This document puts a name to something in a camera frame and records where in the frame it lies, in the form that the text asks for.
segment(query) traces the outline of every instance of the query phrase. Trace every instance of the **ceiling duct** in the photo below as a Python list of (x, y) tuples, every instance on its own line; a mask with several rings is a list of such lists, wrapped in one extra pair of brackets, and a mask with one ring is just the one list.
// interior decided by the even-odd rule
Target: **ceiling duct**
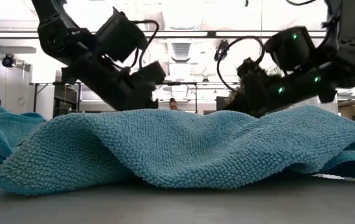
[(171, 58), (176, 63), (188, 63), (190, 60), (191, 43), (170, 43)]

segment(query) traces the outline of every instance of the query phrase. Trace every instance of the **cable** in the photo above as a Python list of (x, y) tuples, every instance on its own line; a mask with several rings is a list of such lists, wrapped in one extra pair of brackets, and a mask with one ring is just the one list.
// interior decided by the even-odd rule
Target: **cable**
[[(245, 36), (245, 37), (240, 37), (238, 39), (235, 39), (233, 42), (231, 42), (229, 44), (229, 46), (226, 47), (226, 49), (223, 50), (222, 52), (222, 55), (224, 53), (227, 53), (227, 51), (231, 48), (231, 46), (233, 46), (234, 44), (236, 44), (237, 42), (240, 42), (241, 40), (245, 40), (245, 39), (252, 39), (252, 40), (256, 40), (258, 43), (259, 43), (259, 46), (261, 48), (261, 53), (259, 55), (259, 58), (255, 61), (255, 63), (257, 65), (260, 64), (260, 62), (263, 60), (263, 57), (265, 56), (265, 46), (263, 45), (263, 42), (256, 36), (252, 36), (252, 35), (249, 35), (249, 36)], [(236, 90), (234, 88), (232, 88), (229, 84), (227, 84), (225, 82), (225, 80), (222, 78), (222, 75), (220, 74), (220, 62), (222, 61), (222, 57), (219, 57), (218, 61), (217, 61), (217, 64), (216, 64), (216, 73), (219, 77), (219, 79), (222, 81), (222, 83), (231, 91), (233, 92), (236, 92)]]
[(132, 65), (130, 66), (130, 68), (133, 68), (133, 66), (136, 65), (137, 61), (138, 61), (138, 57), (139, 57), (139, 49), (136, 49), (135, 51), (135, 59), (133, 59)]
[(310, 3), (314, 3), (316, 0), (307, 0), (301, 3), (295, 3), (295, 2), (291, 2), (290, 0), (285, 0), (288, 4), (293, 5), (293, 6), (304, 6)]
[(146, 52), (146, 50), (148, 49), (148, 46), (151, 44), (151, 42), (153, 41), (153, 39), (155, 38), (155, 36), (157, 35), (158, 31), (159, 31), (159, 24), (157, 21), (152, 20), (152, 19), (145, 19), (143, 21), (132, 21), (134, 24), (154, 24), (155, 25), (155, 30), (154, 33), (151, 35), (151, 37), (148, 39), (148, 45), (147, 48), (145, 48), (143, 51), (141, 51), (140, 53), (140, 57), (139, 57), (139, 69), (143, 68), (143, 57), (144, 57), (144, 53)]

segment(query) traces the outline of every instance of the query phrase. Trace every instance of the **desk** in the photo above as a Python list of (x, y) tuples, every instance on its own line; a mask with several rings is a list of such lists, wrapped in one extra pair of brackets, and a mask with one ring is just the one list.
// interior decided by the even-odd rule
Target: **desk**
[(305, 177), (237, 190), (91, 187), (41, 197), (0, 189), (4, 224), (353, 224), (355, 182)]

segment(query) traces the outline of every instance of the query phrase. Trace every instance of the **black cable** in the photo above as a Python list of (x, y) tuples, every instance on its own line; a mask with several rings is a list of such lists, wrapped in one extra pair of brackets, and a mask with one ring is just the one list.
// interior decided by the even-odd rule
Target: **black cable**
[(143, 57), (144, 57), (144, 53), (146, 52), (146, 50), (148, 49), (148, 46), (150, 45), (150, 43), (154, 40), (155, 36), (157, 35), (158, 31), (159, 31), (159, 24), (157, 21), (152, 20), (152, 19), (145, 19), (143, 21), (132, 21), (134, 24), (154, 24), (155, 25), (155, 30), (154, 33), (151, 35), (151, 37), (148, 39), (148, 45), (147, 48), (145, 48), (144, 50), (141, 51), (140, 53), (140, 57), (139, 57), (139, 69), (143, 68)]
[(285, 0), (288, 4), (290, 5), (293, 5), (293, 6), (304, 6), (304, 5), (307, 5), (307, 4), (310, 4), (310, 3), (314, 3), (316, 0), (307, 0), (307, 1), (304, 1), (304, 2), (301, 2), (301, 3), (295, 3), (295, 2), (292, 2), (290, 0)]
[[(226, 54), (227, 51), (231, 48), (231, 46), (233, 46), (233, 45), (236, 44), (237, 42), (240, 42), (241, 40), (245, 40), (245, 39), (256, 40), (256, 41), (259, 43), (260, 48), (261, 48), (261, 53), (260, 53), (260, 55), (259, 55), (259, 58), (255, 61), (255, 63), (256, 63), (257, 65), (259, 65), (260, 62), (263, 60), (263, 57), (265, 56), (265, 46), (264, 46), (263, 42), (262, 42), (258, 37), (256, 37), (256, 36), (251, 36), (251, 35), (249, 35), (249, 36), (240, 37), (240, 38), (238, 38), (238, 39), (235, 39), (233, 42), (231, 42), (231, 43), (229, 44), (229, 46), (227, 46), (227, 48), (225, 48), (225, 49), (223, 50), (222, 55), (223, 55), (223, 54)], [(220, 74), (219, 67), (220, 67), (220, 62), (221, 62), (221, 61), (222, 61), (222, 57), (219, 57), (219, 59), (218, 59), (218, 61), (217, 61), (217, 64), (216, 64), (216, 73), (217, 73), (219, 79), (222, 81), (222, 83), (223, 83), (229, 90), (231, 90), (231, 91), (233, 91), (233, 92), (236, 92), (236, 90), (235, 90), (234, 88), (232, 88), (229, 84), (227, 84), (227, 83), (225, 82), (225, 80), (222, 78), (222, 75)]]
[(130, 66), (130, 68), (133, 68), (133, 66), (136, 65), (136, 63), (138, 62), (138, 57), (139, 57), (139, 49), (136, 49), (135, 51), (135, 59), (133, 59), (132, 65)]
[[(307, 4), (310, 4), (310, 3), (314, 3), (316, 0), (308, 0), (308, 1), (305, 1), (305, 2), (301, 2), (301, 3), (295, 3), (295, 2), (292, 2), (290, 0), (285, 0), (288, 4), (291, 4), (293, 6), (304, 6), (304, 5), (307, 5)], [(331, 7), (331, 4), (329, 3), (329, 1), (326, 1), (326, 4), (327, 4), (327, 10), (328, 10), (328, 13), (330, 15), (332, 15), (333, 17), (337, 17), (339, 16), (338, 13), (336, 13), (335, 15), (333, 15), (333, 8)], [(337, 23), (337, 21), (332, 21), (331, 24), (324, 24), (324, 27), (323, 28), (329, 28), (328, 26), (334, 26), (335, 24)], [(320, 43), (320, 45), (318, 46), (318, 48), (321, 48), (323, 47), (326, 43), (327, 43), (327, 40), (329, 39), (329, 36), (331, 35), (331, 29), (328, 29), (327, 30), (327, 33), (326, 33), (326, 37), (323, 39), (323, 41)]]

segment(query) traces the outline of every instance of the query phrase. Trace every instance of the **ceiling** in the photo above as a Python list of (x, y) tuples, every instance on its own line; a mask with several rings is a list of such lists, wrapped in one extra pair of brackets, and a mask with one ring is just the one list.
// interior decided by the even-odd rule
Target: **ceiling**
[[(324, 1), (316, 1), (306, 6), (295, 7), (284, 0), (250, 0), (248, 7), (241, 0), (69, 0), (65, 10), (80, 26), (96, 31), (110, 15), (112, 7), (123, 11), (131, 20), (154, 19), (160, 24), (157, 39), (150, 45), (144, 64), (158, 60), (168, 74), (167, 79), (180, 82), (202, 82), (207, 77), (210, 82), (203, 83), (198, 91), (199, 99), (215, 99), (215, 96), (228, 95), (215, 74), (214, 54), (221, 39), (206, 38), (206, 33), (191, 31), (218, 30), (217, 34), (239, 37), (243, 35), (270, 36), (278, 30), (291, 26), (307, 26), (315, 36), (313, 42), (320, 44), (324, 34), (320, 24), (326, 19)], [(35, 34), (39, 20), (31, 1), (0, 0), (0, 54), (15, 54), (19, 60), (35, 64), (32, 54), (40, 52), (40, 44)], [(151, 35), (154, 26), (142, 26), (146, 35)], [(257, 58), (260, 47), (254, 40), (241, 41), (229, 50), (221, 64), (221, 73), (227, 82), (236, 82), (235, 69), (247, 57)], [(176, 63), (176, 60), (187, 63)], [(130, 65), (133, 55), (123, 65)], [(261, 67), (276, 69), (270, 56), (265, 56)], [(54, 63), (54, 69), (63, 65)], [(187, 86), (164, 86), (159, 88), (155, 97), (167, 100), (194, 99), (194, 91)], [(352, 90), (340, 90), (340, 97), (355, 96)]]

